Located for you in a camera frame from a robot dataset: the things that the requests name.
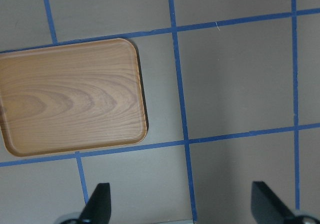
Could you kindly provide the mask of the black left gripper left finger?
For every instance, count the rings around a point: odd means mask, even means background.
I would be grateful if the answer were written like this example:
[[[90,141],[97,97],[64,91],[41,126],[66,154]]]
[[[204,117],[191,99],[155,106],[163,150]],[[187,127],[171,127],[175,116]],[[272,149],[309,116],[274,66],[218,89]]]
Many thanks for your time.
[[[80,224],[108,224],[111,219],[109,183],[99,183],[79,216]]]

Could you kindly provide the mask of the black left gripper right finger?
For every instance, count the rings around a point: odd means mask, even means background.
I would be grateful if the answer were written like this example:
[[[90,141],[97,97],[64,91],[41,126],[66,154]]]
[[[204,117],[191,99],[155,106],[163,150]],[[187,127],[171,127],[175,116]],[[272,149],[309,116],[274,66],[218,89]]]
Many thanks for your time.
[[[289,224],[295,219],[293,212],[262,181],[252,182],[251,214],[257,224]]]

